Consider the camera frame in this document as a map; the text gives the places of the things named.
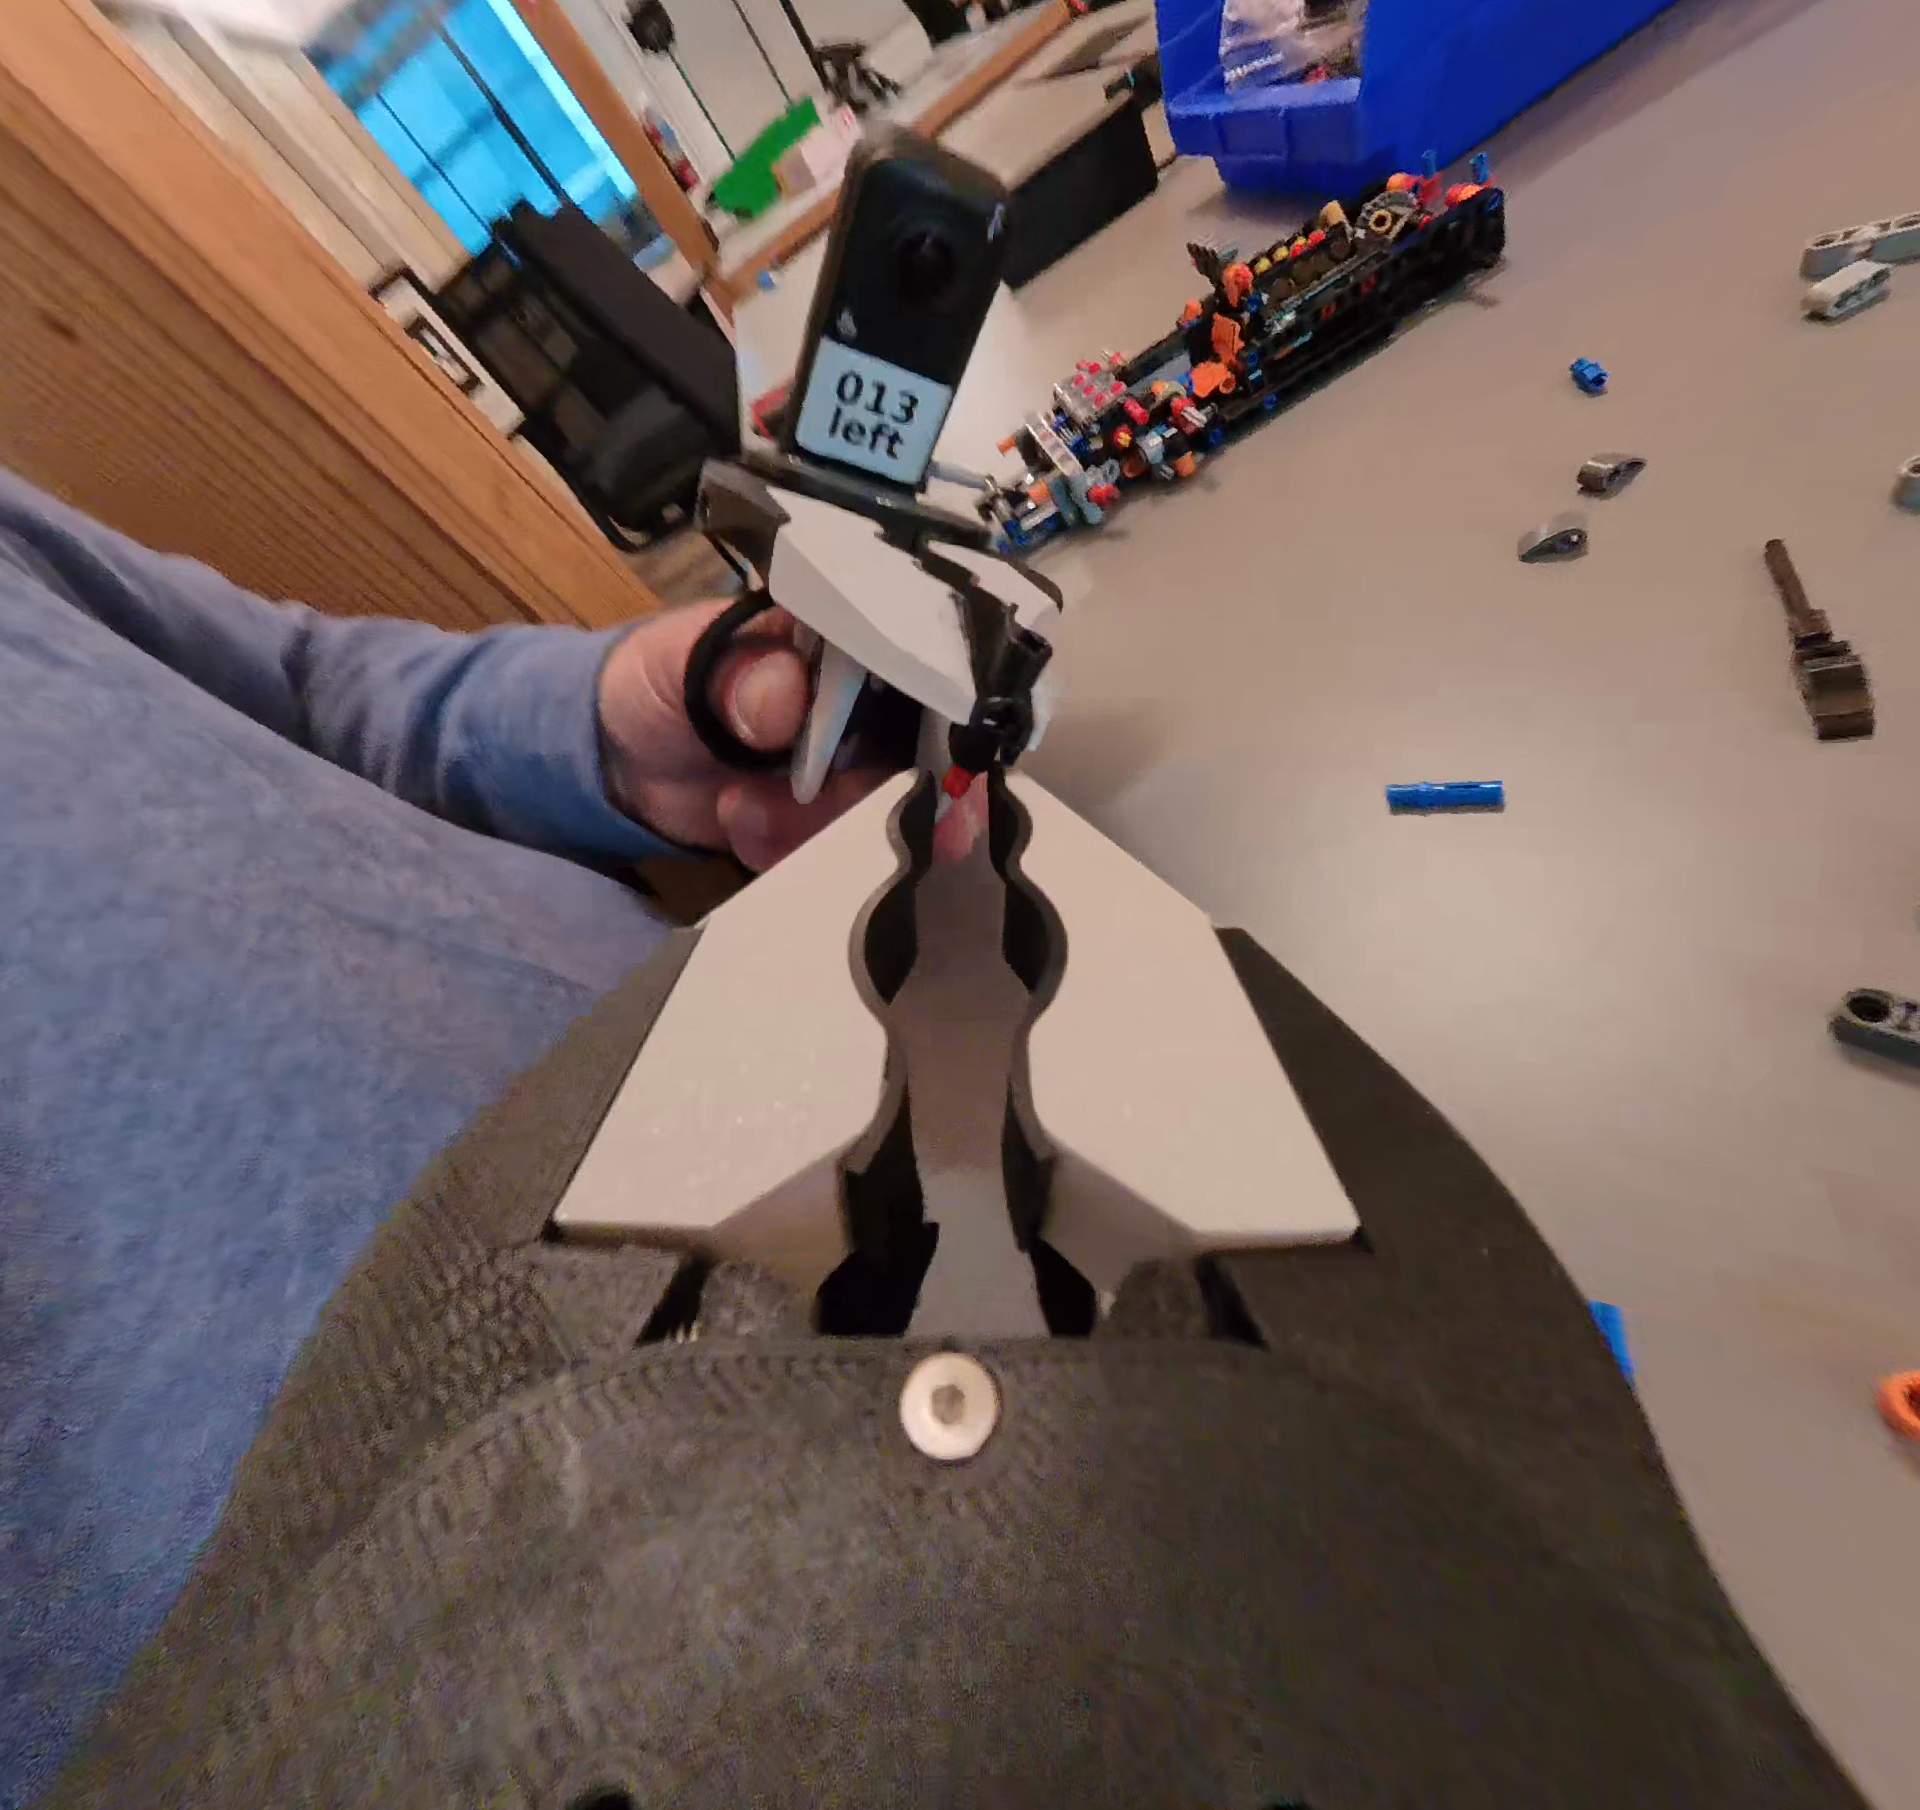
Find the person's left forearm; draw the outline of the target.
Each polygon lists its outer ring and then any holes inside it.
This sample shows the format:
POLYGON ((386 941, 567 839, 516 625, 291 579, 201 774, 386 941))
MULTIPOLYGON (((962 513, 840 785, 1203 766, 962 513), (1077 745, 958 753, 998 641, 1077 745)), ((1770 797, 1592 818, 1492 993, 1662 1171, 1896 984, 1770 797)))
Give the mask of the person's left forearm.
POLYGON ((4 571, 169 675, 419 811, 578 862, 675 843, 614 799, 600 687, 656 616, 602 632, 329 618, 239 587, 2 478, 4 571))

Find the long grey lego beam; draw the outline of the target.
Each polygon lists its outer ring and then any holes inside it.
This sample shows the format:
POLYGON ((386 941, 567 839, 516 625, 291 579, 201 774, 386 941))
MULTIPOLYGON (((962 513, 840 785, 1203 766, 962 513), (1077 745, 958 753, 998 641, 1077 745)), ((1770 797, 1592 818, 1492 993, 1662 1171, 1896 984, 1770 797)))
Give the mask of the long grey lego beam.
POLYGON ((1827 279, 1853 262, 1905 264, 1919 258, 1919 211, 1892 219, 1847 222, 1808 238, 1800 276, 1803 282, 1827 279))

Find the black lego technic chassis model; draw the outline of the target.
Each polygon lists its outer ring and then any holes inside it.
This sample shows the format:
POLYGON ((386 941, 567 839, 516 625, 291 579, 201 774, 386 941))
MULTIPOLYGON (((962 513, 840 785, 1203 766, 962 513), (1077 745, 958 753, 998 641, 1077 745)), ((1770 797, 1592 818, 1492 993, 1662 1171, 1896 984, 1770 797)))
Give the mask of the black lego technic chassis model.
POLYGON ((1478 151, 1465 172, 1391 171, 1356 201, 1243 254, 1188 244, 1206 294, 1132 355, 1078 358, 998 444, 1015 475, 978 511, 1001 555, 1096 529, 1135 493, 1192 479, 1248 432, 1506 252, 1506 194, 1478 151))

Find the wooden slatted partition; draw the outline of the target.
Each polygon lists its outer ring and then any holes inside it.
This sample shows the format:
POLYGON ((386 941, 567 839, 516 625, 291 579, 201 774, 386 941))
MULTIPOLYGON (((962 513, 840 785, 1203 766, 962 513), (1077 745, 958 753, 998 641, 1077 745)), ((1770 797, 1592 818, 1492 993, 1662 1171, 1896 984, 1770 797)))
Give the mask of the wooden slatted partition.
POLYGON ((271 599, 609 628, 652 593, 92 0, 2 0, 4 467, 271 599))

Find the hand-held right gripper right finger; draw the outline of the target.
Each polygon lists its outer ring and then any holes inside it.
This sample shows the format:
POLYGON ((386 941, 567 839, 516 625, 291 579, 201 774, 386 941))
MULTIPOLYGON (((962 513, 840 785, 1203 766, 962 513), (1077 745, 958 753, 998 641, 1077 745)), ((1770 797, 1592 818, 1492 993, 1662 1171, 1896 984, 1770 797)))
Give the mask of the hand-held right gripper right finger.
POLYGON ((989 1092, 1022 1329, 1092 1332, 1148 1263, 1351 1244, 1356 1200, 1209 913, 1022 774, 986 813, 1022 991, 989 1092))

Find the green background object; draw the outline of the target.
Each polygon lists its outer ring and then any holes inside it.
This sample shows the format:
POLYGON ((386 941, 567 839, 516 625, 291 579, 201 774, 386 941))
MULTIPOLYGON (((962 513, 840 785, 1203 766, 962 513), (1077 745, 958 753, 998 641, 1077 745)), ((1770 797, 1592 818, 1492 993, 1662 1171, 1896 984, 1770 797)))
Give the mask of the green background object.
POLYGON ((767 121, 745 144, 727 169, 707 189, 707 208, 747 222, 767 213, 782 195, 776 176, 788 152, 820 127, 818 98, 808 93, 767 121))

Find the black office chairs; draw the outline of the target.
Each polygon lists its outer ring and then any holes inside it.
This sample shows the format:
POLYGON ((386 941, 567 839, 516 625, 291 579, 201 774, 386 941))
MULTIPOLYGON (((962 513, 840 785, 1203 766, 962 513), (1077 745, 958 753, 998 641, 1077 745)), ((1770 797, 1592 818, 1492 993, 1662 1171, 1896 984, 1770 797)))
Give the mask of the black office chairs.
POLYGON ((706 465, 741 450, 732 339, 578 207, 516 204, 428 304, 619 550, 685 526, 706 465))

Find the blue plastic parts bin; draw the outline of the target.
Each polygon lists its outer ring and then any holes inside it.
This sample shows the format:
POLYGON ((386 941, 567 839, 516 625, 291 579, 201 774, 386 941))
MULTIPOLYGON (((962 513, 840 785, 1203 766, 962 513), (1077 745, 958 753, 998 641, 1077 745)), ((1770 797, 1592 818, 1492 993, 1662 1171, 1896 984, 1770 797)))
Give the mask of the blue plastic parts bin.
POLYGON ((1503 122, 1677 0, 1371 0, 1357 74, 1230 91, 1224 0, 1156 0, 1168 131, 1222 184, 1346 195, 1503 122))

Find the person's left hand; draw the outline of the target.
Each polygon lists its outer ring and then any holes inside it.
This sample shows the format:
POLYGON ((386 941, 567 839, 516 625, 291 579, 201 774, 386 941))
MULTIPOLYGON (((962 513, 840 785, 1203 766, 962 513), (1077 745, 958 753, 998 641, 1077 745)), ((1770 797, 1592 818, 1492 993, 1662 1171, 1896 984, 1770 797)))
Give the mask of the person's left hand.
MULTIPOLYGON (((670 845, 763 874, 912 767, 919 736, 908 708, 878 720, 808 803, 788 767, 718 759, 688 717, 686 674, 707 628, 727 616, 722 600, 702 600, 636 623, 612 646, 596 691, 602 780, 618 809, 670 845)), ((787 611, 763 611, 718 646, 707 708, 742 751, 785 759, 812 700, 812 662, 787 611)))

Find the black lego axle piece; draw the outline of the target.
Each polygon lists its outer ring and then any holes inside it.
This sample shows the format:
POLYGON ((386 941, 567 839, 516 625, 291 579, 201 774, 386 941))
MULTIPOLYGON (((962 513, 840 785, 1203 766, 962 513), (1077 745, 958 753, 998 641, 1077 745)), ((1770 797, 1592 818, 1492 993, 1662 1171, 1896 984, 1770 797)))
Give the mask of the black lego axle piece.
POLYGON ((1791 670, 1818 740, 1870 738, 1879 720, 1859 653, 1835 632, 1831 618, 1813 605, 1781 538, 1764 545, 1764 563, 1784 606, 1791 670))

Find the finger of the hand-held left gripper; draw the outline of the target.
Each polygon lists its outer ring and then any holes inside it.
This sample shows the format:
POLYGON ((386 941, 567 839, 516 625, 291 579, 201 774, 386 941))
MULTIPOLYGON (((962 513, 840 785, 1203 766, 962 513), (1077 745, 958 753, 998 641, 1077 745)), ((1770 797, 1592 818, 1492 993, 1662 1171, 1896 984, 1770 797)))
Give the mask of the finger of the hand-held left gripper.
POLYGON ((937 716, 972 716, 978 691, 960 594, 882 528, 845 508, 795 508, 776 528, 771 600, 850 660, 937 716))
POLYGON ((998 597, 990 621, 990 759, 1019 760, 1047 736, 1059 700, 1053 625, 998 597))

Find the black lego connector red pins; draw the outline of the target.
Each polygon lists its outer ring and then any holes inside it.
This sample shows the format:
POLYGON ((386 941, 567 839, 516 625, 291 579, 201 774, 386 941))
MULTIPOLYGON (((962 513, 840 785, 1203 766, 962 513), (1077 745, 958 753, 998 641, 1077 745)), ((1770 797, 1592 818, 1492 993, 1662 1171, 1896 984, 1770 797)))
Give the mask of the black lego connector red pins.
POLYGON ((963 584, 958 597, 972 692, 962 717, 949 724, 942 809, 965 799, 989 774, 1013 767, 1035 745, 1037 699, 1056 656, 1052 641, 986 584, 963 584))

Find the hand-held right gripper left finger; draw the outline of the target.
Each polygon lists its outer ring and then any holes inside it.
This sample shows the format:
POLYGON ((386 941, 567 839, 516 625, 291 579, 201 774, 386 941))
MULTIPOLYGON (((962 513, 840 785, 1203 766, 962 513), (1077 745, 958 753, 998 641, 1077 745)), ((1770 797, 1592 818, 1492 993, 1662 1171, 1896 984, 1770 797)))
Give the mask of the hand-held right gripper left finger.
POLYGON ((903 774, 691 950, 550 1225, 765 1269, 830 1335, 902 1335, 933 1263, 889 1010, 917 955, 933 778, 903 774))

